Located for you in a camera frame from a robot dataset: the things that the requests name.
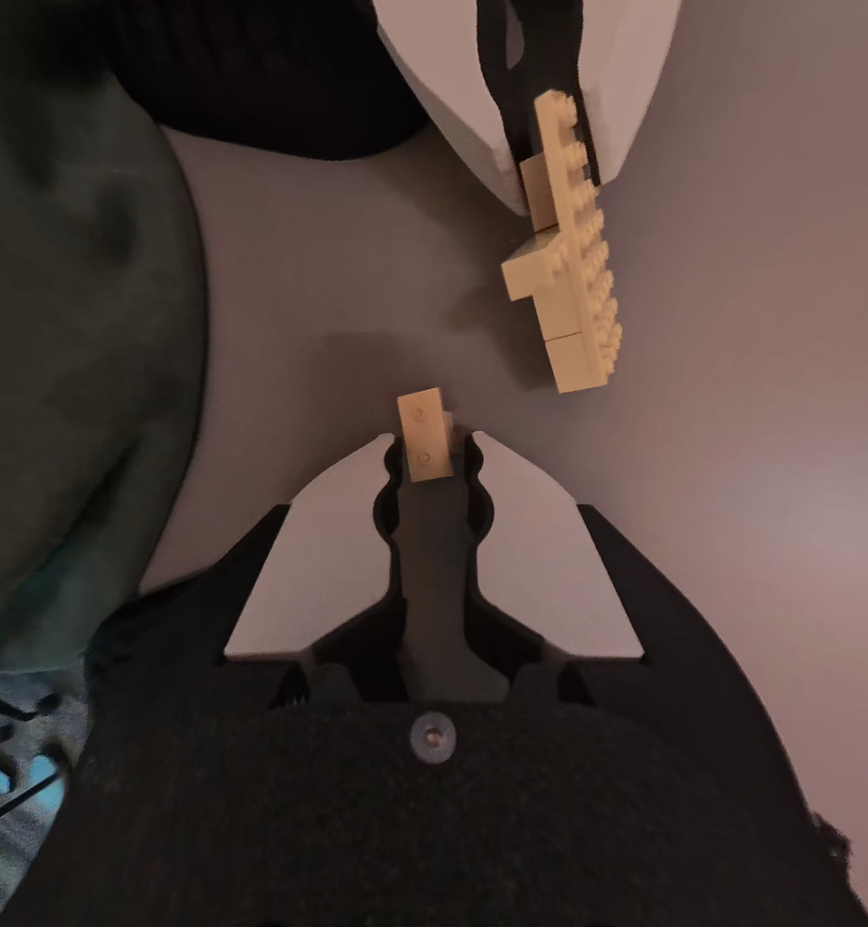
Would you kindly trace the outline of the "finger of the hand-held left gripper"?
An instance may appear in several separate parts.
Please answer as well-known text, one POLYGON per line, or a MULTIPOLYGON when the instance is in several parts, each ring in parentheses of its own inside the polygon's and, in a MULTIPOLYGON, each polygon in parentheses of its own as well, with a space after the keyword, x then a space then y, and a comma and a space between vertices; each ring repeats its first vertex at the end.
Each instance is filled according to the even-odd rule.
POLYGON ((528 206, 478 54, 474 1, 373 1, 377 32, 431 121, 474 176, 519 216, 528 206))
POLYGON ((680 1, 584 1, 579 88, 601 183, 619 174, 659 82, 680 1))

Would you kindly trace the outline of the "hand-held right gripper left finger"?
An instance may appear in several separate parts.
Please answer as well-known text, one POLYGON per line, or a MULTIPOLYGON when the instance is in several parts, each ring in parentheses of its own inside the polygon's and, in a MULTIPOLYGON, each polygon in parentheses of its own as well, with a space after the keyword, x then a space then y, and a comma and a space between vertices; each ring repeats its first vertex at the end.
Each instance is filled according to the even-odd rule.
POLYGON ((358 685, 400 685, 407 603, 394 532, 402 442, 381 433, 290 503, 223 655, 347 666, 358 685))

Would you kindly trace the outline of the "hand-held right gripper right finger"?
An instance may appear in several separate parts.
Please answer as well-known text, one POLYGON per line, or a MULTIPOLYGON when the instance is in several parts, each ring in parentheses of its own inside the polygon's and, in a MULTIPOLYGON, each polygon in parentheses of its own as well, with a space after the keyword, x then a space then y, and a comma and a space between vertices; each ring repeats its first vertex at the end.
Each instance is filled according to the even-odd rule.
POLYGON ((508 681, 528 665, 637 662, 638 633, 573 496, 484 431, 464 441, 464 638, 508 681))

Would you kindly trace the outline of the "tan two-stud toy plate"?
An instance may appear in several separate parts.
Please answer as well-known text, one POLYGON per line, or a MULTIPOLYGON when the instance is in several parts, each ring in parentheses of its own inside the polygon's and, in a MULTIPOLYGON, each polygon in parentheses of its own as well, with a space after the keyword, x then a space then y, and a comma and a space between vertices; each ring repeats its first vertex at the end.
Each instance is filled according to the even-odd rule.
POLYGON ((453 477, 453 416, 443 406, 440 388, 399 396, 397 408, 410 480, 453 477))

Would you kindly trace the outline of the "tan toy plate assembly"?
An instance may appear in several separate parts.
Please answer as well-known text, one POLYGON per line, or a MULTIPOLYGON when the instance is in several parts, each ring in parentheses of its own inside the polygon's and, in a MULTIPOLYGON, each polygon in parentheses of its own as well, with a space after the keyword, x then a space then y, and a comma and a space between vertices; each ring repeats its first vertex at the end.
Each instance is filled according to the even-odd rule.
POLYGON ((501 265, 509 299, 532 300, 559 393, 605 386, 623 339, 597 189, 575 99, 534 101, 541 150, 519 165, 534 236, 501 265))

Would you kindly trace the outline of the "person's green sweatshirt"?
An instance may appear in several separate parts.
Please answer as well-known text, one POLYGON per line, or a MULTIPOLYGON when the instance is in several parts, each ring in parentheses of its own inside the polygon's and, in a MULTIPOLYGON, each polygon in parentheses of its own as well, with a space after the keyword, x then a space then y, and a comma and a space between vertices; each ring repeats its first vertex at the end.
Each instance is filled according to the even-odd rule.
POLYGON ((0 2, 0 670, 75 663, 194 452, 208 298, 164 133, 89 2, 0 2))

